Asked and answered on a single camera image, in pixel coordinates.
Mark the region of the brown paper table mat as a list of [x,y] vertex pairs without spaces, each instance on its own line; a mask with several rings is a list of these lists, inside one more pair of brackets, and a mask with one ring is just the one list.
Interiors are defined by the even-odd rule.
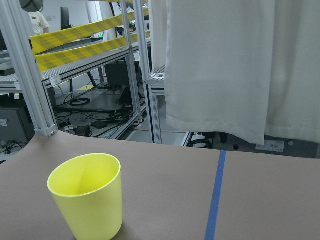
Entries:
[[118,240],[317,240],[318,159],[35,135],[0,166],[3,240],[74,238],[48,188],[61,163],[107,153],[122,165]]

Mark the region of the yellow black hazard tape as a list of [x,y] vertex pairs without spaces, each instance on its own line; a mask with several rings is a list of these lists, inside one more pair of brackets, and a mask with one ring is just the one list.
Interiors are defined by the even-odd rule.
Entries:
[[107,41],[98,40],[90,45],[80,43],[85,37],[122,24],[123,16],[120,14],[94,23],[31,36],[32,53],[39,70],[44,72],[127,46],[124,36]]

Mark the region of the white hanging curtain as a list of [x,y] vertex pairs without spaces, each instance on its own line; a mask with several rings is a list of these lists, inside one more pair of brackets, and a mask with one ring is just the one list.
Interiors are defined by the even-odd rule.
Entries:
[[319,1],[152,0],[149,14],[169,126],[320,141]]

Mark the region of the yellow plastic cup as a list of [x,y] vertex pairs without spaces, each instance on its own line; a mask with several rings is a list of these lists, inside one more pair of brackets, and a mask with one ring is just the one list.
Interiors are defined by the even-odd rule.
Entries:
[[110,240],[123,223],[122,166],[106,153],[72,158],[49,175],[50,191],[77,240]]

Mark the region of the aluminium frame post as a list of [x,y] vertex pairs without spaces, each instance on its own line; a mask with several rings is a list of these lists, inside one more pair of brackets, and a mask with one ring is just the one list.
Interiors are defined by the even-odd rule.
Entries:
[[50,98],[32,52],[29,13],[18,0],[0,2],[0,28],[26,101],[35,133],[52,137],[58,131]]

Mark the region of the person in beige shirt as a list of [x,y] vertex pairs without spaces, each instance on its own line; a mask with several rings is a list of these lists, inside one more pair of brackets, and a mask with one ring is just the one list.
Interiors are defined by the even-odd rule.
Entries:
[[50,32],[50,25],[41,12],[30,12],[29,16],[35,35],[47,34]]

